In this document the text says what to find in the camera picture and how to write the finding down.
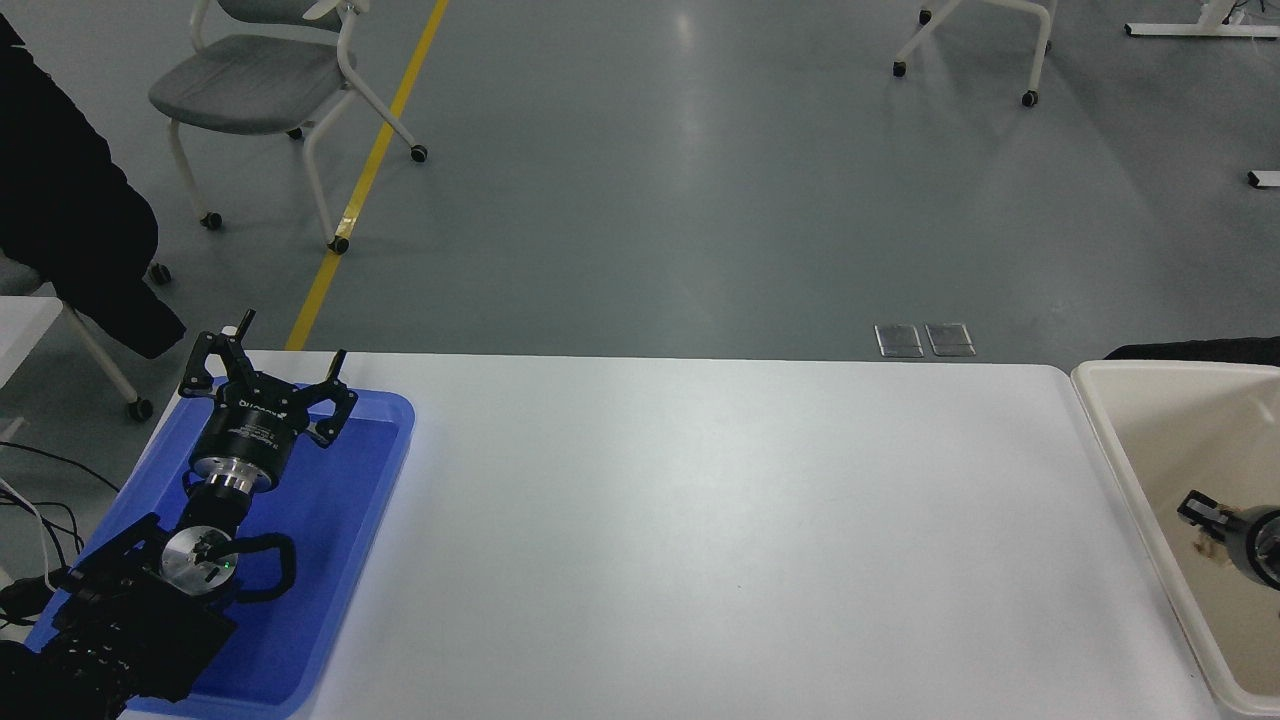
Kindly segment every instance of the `gray floor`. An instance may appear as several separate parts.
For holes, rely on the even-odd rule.
[[[160,295],[193,329],[256,307],[248,345],[282,347],[323,256],[301,149],[188,132],[227,228],[192,222],[146,101],[188,53],[188,6],[0,10],[155,208],[178,278]],[[360,68],[388,99],[430,10],[365,18]],[[453,0],[404,113],[431,159],[388,156],[307,347],[878,360],[877,323],[964,322],[975,361],[1069,370],[1132,342],[1280,334],[1280,191],[1244,183],[1280,169],[1280,45],[1126,38],[1197,4],[1066,0],[1028,110],[1029,15],[965,5],[895,79],[916,10]],[[338,208],[376,128],[356,106],[320,147]],[[188,347],[111,350],[163,405]],[[15,415],[17,439],[116,479],[151,430],[61,323],[0,389]],[[110,501],[13,451],[0,475],[90,525]],[[35,571],[8,512],[0,565]]]

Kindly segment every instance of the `yellow floor line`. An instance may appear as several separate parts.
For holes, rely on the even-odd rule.
[[[413,91],[413,83],[417,82],[417,74],[422,69],[422,61],[426,60],[426,51],[431,49],[431,40],[435,38],[435,31],[440,27],[440,19],[444,17],[444,9],[448,6],[449,0],[436,0],[435,9],[431,10],[431,18],[422,29],[422,37],[419,38],[417,47],[413,49],[413,56],[410,58],[408,65],[404,68],[404,77],[401,79],[399,88],[396,90],[396,97],[392,99],[390,104],[390,111],[397,118],[404,111],[408,96]],[[378,177],[378,169],[383,165],[383,158],[387,155],[392,135],[394,135],[392,127],[383,123],[383,128],[378,132],[378,140],[374,141],[374,149],[369,152],[369,159],[365,160],[365,169],[360,173],[360,179],[356,181],[356,190],[351,193],[347,210],[342,214],[342,222],[338,223],[337,234],[351,238],[351,232],[356,228],[356,220],[360,219],[360,211],[365,206],[369,191],[374,186],[374,178]],[[320,269],[311,282],[307,299],[302,302],[302,310],[298,311],[298,319],[293,322],[293,331],[289,332],[289,340],[284,343],[285,350],[302,350],[306,346],[307,336],[311,334],[316,315],[320,314],[320,306],[324,305],[324,297],[329,292],[333,277],[338,273],[338,264],[340,261],[342,255],[325,252],[324,260],[320,263]]]

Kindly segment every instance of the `black jacket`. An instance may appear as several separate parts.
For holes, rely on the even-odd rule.
[[[143,282],[151,206],[0,15],[0,250],[108,334],[155,357],[186,333]]]

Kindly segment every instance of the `white desk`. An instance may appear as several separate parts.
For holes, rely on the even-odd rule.
[[[1055,369],[352,354],[343,378],[417,425],[297,717],[1217,717]]]
[[[0,296],[0,386],[9,382],[61,311],[56,297]]]

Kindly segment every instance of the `white plastic bin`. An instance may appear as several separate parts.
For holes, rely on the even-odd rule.
[[[1084,363],[1071,375],[1217,702],[1280,719],[1280,593],[1199,555],[1192,489],[1280,505],[1280,368]]]

